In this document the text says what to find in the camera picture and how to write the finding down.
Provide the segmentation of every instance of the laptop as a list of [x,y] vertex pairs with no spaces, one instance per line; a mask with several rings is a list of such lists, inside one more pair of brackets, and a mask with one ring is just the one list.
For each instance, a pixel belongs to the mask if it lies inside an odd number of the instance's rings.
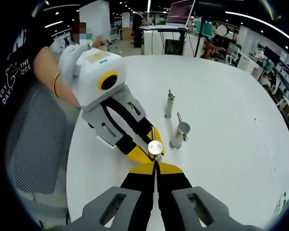
[[196,0],[183,0],[171,5],[166,25],[141,26],[143,30],[187,28]]

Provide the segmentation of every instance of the white round table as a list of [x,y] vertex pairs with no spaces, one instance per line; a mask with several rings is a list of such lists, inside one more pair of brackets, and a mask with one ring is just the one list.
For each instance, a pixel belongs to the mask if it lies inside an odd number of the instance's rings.
[[[181,56],[125,57],[127,81],[163,139],[162,162],[181,168],[246,225],[265,227],[289,189],[289,132],[270,96],[250,74],[225,64]],[[173,116],[164,118],[168,89],[176,94]],[[189,123],[188,142],[172,150],[178,125]],[[122,118],[111,113],[138,143]],[[67,164],[67,202],[72,221],[83,207],[112,186],[120,186],[137,163],[108,147],[79,115]],[[163,230],[158,196],[147,230]]]

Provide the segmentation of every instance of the laptop screen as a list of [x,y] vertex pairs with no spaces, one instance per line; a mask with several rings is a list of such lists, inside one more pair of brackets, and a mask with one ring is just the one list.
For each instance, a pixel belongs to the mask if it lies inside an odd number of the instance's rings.
[[167,24],[186,25],[193,9],[195,0],[183,0],[171,5]]

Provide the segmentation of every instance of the gray chair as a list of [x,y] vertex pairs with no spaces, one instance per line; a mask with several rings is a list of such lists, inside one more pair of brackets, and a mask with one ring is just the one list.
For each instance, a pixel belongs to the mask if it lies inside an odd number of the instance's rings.
[[13,121],[6,167],[15,191],[37,223],[66,223],[66,134],[65,113],[50,90],[36,83]]

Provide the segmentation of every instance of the metal knob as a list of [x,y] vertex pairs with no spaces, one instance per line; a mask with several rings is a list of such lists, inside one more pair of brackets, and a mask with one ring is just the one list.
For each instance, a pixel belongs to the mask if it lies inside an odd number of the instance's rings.
[[175,95],[169,90],[168,99],[167,99],[167,106],[165,110],[165,118],[169,119],[172,116],[172,109],[174,104]]
[[148,144],[149,156],[152,160],[161,161],[163,144],[155,140],[155,131],[152,126],[152,141]]
[[179,125],[172,140],[169,142],[170,147],[176,150],[181,148],[183,141],[188,141],[187,134],[191,129],[188,123],[182,121],[180,113],[177,113],[177,115],[179,119]]

